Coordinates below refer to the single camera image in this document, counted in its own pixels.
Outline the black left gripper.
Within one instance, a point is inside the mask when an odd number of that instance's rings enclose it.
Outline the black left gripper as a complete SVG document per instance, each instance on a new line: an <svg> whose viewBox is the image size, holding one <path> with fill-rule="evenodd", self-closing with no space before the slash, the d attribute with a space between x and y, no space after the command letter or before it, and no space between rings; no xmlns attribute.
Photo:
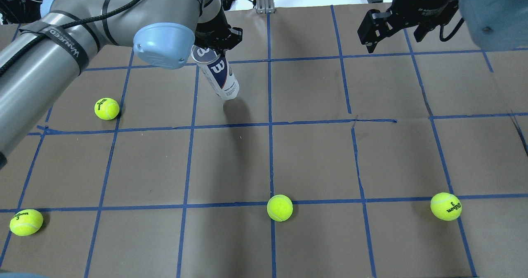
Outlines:
<svg viewBox="0 0 528 278"><path fill-rule="evenodd" d="M243 41L243 29L230 26L224 10L219 10L213 19L197 24L195 36L195 46L224 56Z"/></svg>

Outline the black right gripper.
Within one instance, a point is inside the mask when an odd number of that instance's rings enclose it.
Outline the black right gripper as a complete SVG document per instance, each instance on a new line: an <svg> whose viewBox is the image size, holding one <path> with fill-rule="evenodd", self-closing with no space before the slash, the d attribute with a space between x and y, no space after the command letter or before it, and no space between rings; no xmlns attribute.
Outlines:
<svg viewBox="0 0 528 278"><path fill-rule="evenodd" d="M438 26L441 28L441 41L450 40L460 29L457 24L447 37L443 30L459 9L460 0L392 0L390 7L383 11L370 9L364 16L358 37L366 46L369 54L375 52L377 44L397 32L415 27L416 42L422 42L425 36Z"/></svg>

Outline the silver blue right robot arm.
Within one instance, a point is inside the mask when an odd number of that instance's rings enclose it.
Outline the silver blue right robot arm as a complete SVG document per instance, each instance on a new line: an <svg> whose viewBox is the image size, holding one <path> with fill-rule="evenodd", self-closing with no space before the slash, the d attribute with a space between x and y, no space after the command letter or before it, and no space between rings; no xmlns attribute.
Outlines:
<svg viewBox="0 0 528 278"><path fill-rule="evenodd" d="M528 0L392 0L384 12L367 11L358 37L371 54L381 40L403 29L415 28L415 41L421 42L439 27L439 39L445 42L464 24L481 50L527 47Z"/></svg>

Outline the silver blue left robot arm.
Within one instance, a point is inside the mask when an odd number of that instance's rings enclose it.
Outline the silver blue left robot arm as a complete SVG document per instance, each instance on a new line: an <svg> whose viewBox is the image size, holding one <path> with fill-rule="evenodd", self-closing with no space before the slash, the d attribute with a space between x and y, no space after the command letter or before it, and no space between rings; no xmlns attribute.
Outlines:
<svg viewBox="0 0 528 278"><path fill-rule="evenodd" d="M224 55L243 40L222 0L43 0L41 18L1 52L1 166L106 45L179 69L193 45Z"/></svg>

